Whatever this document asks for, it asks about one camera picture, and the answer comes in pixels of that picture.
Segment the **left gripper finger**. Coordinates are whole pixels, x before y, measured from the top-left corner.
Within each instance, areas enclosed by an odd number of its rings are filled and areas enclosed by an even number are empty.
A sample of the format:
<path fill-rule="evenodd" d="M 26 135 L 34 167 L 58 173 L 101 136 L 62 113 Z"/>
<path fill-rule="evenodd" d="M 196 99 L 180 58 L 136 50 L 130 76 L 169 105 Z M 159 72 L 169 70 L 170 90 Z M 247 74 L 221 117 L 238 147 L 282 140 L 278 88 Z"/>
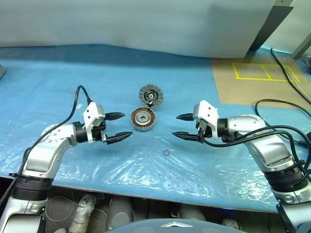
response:
<path fill-rule="evenodd" d="M 125 114 L 124 113 L 120 113 L 120 112 L 112 112 L 112 113 L 108 113 L 108 120 L 109 121 L 113 121 L 113 120 L 117 120 L 119 118 L 124 117 Z"/>
<path fill-rule="evenodd" d="M 122 140 L 128 138 L 132 134 L 133 134 L 132 132 L 121 132 L 121 133 L 115 134 L 114 136 L 108 136 L 106 138 L 106 143 L 108 145 L 110 145 L 110 144 L 113 144 L 113 143 L 121 142 Z"/>

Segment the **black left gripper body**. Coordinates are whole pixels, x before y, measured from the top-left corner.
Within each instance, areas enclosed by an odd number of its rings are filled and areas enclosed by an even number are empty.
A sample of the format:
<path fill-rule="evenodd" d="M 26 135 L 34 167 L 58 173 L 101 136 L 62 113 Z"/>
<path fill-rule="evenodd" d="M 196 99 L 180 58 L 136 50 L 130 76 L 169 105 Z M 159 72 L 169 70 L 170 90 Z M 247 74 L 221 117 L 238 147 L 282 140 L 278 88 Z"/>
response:
<path fill-rule="evenodd" d="M 105 134 L 106 120 L 109 120 L 109 113 L 105 114 L 104 118 L 97 119 L 93 124 L 93 128 L 91 130 L 93 141 L 108 143 L 108 136 Z"/>

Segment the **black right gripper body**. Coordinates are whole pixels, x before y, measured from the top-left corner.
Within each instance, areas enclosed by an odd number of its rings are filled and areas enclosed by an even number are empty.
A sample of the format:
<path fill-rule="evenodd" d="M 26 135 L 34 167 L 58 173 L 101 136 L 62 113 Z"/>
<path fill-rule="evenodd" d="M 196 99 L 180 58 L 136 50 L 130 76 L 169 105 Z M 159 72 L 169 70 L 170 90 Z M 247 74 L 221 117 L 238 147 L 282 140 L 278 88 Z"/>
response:
<path fill-rule="evenodd" d="M 198 141 L 204 143 L 205 138 L 212 138 L 212 129 L 204 120 L 199 120 L 196 123 L 196 129 L 198 130 Z"/>

